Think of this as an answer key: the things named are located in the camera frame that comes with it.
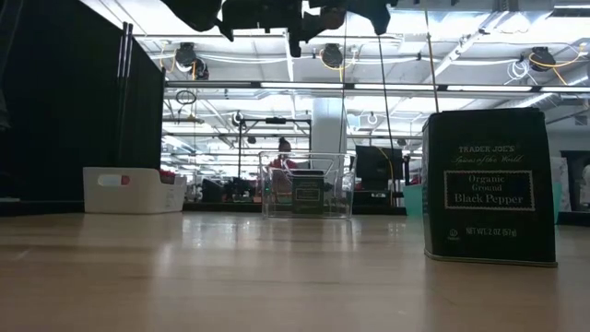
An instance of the table surface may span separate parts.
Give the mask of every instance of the table surface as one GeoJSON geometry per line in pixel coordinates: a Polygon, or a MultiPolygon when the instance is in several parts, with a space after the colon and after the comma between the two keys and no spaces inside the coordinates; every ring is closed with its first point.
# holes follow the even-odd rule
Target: table surface
{"type": "Polygon", "coordinates": [[[419,221],[0,219],[2,331],[586,331],[590,229],[559,268],[431,261],[419,221]]]}

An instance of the trader joe's label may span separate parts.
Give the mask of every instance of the trader joe's label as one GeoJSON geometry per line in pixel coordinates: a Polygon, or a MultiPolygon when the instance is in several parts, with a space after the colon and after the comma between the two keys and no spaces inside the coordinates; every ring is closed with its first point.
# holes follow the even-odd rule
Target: trader joe's label
{"type": "Polygon", "coordinates": [[[531,171],[445,171],[448,209],[535,211],[531,171]]]}

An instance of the small box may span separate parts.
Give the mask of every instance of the small box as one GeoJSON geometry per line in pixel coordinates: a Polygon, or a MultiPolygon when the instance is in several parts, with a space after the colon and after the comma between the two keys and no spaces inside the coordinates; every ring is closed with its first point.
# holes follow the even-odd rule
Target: small box
{"type": "Polygon", "coordinates": [[[293,213],[321,215],[324,212],[324,172],[291,171],[293,213]]]}
{"type": "Polygon", "coordinates": [[[137,168],[84,168],[87,213],[157,214],[183,210],[186,178],[163,184],[159,172],[137,168]]]}

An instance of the net weight text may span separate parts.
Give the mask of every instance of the net weight text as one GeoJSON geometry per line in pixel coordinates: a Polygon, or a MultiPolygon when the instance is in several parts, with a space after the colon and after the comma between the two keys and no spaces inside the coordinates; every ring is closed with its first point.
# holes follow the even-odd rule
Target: net weight text
{"type": "Polygon", "coordinates": [[[516,237],[515,229],[492,229],[492,228],[478,228],[478,227],[467,227],[467,235],[479,235],[479,236],[503,236],[503,237],[516,237]]]}

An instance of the clear plastic bin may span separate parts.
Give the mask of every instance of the clear plastic bin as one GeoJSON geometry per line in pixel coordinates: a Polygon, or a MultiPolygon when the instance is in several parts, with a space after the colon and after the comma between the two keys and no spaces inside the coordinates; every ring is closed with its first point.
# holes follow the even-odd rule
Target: clear plastic bin
{"type": "Polygon", "coordinates": [[[265,218],[351,217],[353,155],[261,152],[259,157],[265,218]]]}

